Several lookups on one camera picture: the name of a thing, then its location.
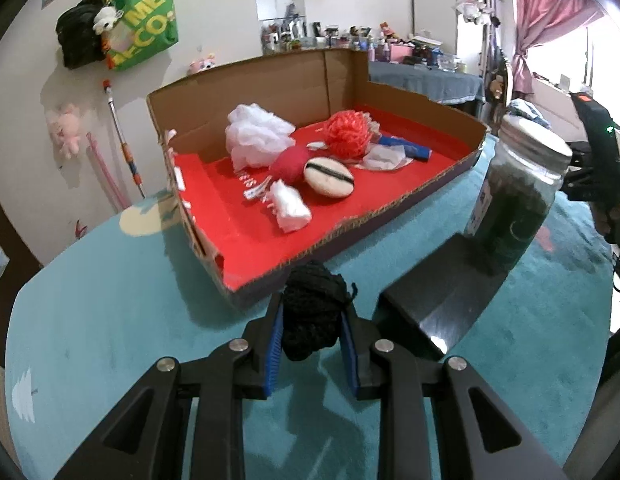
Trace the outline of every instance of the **dark green contents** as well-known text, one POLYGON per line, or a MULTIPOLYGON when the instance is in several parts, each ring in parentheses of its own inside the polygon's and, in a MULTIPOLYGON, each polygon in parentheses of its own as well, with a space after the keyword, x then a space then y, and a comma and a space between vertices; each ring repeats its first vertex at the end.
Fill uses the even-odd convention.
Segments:
POLYGON ((474 238, 496 266, 512 270, 546 219, 549 206, 529 182, 506 168, 490 167, 486 179, 492 201, 474 238))

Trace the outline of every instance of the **pink curtain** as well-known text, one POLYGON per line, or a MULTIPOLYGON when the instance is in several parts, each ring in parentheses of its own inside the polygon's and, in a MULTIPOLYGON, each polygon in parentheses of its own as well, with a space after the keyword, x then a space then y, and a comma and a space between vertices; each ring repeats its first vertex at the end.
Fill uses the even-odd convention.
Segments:
POLYGON ((532 94, 528 49, 548 43, 603 16, 595 0, 517 0, 514 89, 532 94))

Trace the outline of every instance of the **metal screw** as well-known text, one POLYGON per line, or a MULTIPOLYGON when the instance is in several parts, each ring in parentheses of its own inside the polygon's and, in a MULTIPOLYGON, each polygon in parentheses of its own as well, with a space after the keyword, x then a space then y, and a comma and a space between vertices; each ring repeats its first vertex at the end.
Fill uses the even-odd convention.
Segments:
POLYGON ((379 352, 388 353, 394 350, 394 343, 388 339, 379 339, 375 342, 375 348, 379 352))
POLYGON ((230 341, 230 350, 233 352, 243 352, 247 350, 249 346, 250 343, 245 341, 245 339, 232 339, 232 341, 230 341))
POLYGON ((468 367, 468 361, 462 357, 454 356, 447 360, 447 365, 453 370, 460 372, 468 367))
POLYGON ((156 367, 160 372, 171 372, 177 364, 174 362, 174 359, 171 357, 163 357, 159 359, 156 367))

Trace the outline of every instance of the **window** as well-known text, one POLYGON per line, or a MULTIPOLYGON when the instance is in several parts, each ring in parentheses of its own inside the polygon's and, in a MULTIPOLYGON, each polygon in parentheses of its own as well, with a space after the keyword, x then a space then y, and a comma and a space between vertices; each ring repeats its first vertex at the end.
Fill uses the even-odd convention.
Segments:
POLYGON ((532 72, 553 84, 570 78, 570 91, 588 85, 620 126, 620 32, 607 16, 528 52, 532 72))
POLYGON ((528 51, 528 66, 558 84, 561 76, 570 78, 570 91, 578 92, 585 83, 588 63, 588 28, 580 27, 558 40, 528 51))

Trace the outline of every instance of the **jar label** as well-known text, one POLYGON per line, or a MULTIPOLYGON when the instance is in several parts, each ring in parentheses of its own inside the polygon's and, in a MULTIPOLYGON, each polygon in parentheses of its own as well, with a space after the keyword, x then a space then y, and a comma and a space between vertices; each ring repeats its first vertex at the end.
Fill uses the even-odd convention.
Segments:
POLYGON ((466 228, 466 233, 474 236, 481 225, 481 221, 484 219, 485 213, 490 207, 490 203, 492 202, 492 194, 490 193, 490 182, 486 178, 484 180, 484 184, 481 186, 481 190, 479 191, 479 196, 476 199, 476 204, 474 205, 474 210, 470 215, 470 220, 468 222, 468 227, 466 228))

